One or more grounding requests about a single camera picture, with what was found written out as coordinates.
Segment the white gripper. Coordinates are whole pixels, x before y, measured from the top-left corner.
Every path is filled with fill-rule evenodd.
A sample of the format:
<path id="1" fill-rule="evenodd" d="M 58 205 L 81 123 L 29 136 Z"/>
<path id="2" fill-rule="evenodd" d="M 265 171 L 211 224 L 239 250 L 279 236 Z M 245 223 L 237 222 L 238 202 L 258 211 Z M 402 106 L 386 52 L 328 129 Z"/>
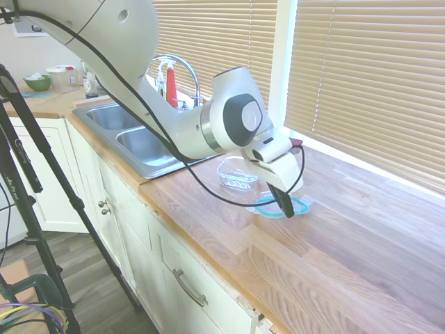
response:
<path id="1" fill-rule="evenodd" d="M 293 203 L 286 192 L 294 193 L 304 185 L 296 156 L 287 152 L 272 162 L 260 164 L 258 177 L 261 181 L 267 182 L 273 199 L 285 217 L 293 217 L 295 214 Z"/>

